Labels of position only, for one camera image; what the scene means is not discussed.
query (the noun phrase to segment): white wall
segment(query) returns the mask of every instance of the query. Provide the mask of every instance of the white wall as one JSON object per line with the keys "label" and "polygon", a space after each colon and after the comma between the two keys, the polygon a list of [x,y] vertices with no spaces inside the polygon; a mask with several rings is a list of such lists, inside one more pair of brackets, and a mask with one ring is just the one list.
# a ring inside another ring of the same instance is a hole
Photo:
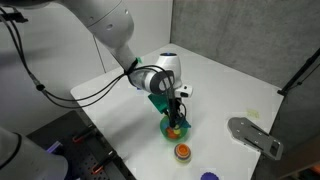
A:
{"label": "white wall", "polygon": [[[170,40],[172,0],[125,0],[135,22],[130,41],[137,56]],[[104,73],[92,35],[58,4],[22,10],[29,19],[19,24],[25,55],[34,74],[53,93],[71,98],[70,89]],[[107,71],[119,65],[99,44]],[[35,90],[20,63],[5,26],[0,23],[0,126],[27,134],[69,110],[52,105]]]}

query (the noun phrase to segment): orange lid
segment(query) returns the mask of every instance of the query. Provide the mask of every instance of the orange lid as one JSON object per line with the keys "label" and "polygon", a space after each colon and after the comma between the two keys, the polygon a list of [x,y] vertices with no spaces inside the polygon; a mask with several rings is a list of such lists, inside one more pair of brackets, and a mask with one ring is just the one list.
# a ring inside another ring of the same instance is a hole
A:
{"label": "orange lid", "polygon": [[190,153],[189,147],[185,144],[179,144],[177,147],[177,153],[181,156],[187,156]]}

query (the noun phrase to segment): blue object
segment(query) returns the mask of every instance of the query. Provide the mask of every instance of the blue object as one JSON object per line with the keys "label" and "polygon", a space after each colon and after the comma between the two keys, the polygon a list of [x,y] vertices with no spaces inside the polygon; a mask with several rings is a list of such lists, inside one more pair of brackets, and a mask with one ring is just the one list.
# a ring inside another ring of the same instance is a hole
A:
{"label": "blue object", "polygon": [[201,180],[219,180],[219,178],[215,174],[207,172],[201,176]]}

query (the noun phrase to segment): green bowl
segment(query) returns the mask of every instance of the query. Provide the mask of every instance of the green bowl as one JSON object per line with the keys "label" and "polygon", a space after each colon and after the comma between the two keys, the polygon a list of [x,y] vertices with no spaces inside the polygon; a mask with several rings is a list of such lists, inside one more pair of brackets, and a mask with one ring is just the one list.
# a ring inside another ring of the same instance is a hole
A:
{"label": "green bowl", "polygon": [[188,132],[188,128],[180,128],[180,135],[178,138],[176,139],[172,139],[172,138],[169,138],[168,137],[168,133],[166,131],[166,128],[169,126],[169,118],[168,116],[164,116],[160,122],[160,131],[162,133],[162,135],[168,140],[168,141],[171,141],[171,142],[177,142],[177,141],[180,141],[181,139],[183,139],[187,132]]}

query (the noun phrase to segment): white table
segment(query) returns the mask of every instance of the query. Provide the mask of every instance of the white table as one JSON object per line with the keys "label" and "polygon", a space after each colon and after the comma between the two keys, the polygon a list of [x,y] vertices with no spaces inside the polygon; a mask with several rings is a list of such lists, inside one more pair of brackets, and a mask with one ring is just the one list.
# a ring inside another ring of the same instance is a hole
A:
{"label": "white table", "polygon": [[[192,125],[185,142],[192,151],[189,164],[174,159],[176,144],[165,140],[159,130],[162,115],[148,93],[132,87],[126,77],[84,111],[139,180],[198,180],[205,172],[222,180],[250,179],[260,153],[232,139],[227,122],[235,116],[248,117],[269,132],[283,99],[277,94],[279,88],[174,44],[142,57],[144,64],[155,63],[162,52],[179,55],[182,80],[194,88],[193,96],[184,99]],[[121,73],[121,68],[115,69],[71,93],[74,98],[85,97]],[[250,109],[259,113],[259,118],[248,116]]]}

